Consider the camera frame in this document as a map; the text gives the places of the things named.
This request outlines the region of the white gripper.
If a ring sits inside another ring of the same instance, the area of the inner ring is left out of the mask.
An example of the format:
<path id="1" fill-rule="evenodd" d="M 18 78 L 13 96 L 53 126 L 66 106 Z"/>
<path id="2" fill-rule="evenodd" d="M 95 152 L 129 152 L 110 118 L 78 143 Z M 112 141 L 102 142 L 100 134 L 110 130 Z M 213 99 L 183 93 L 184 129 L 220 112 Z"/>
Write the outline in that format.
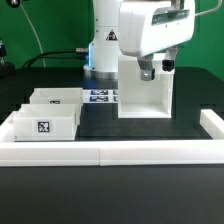
<path id="1" fill-rule="evenodd" d="M 172 0 L 122 2 L 119 11 L 119 48 L 124 55 L 138 57 L 143 81 L 155 78 L 153 56 L 150 54 L 167 48 L 162 69 L 171 72 L 175 68 L 178 53 L 175 45 L 192 38 L 194 16 L 194 0 L 180 0 L 177 5 Z"/>

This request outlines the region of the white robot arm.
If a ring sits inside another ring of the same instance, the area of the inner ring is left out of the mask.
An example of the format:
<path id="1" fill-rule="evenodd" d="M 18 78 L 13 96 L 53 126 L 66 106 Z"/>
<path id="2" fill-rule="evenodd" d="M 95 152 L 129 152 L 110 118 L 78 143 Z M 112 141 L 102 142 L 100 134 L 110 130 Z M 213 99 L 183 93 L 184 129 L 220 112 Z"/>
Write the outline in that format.
<path id="1" fill-rule="evenodd" d="M 150 62 L 161 50 L 173 50 L 194 32 L 195 0 L 92 0 L 94 37 L 84 74 L 118 78 L 118 56 Z"/>

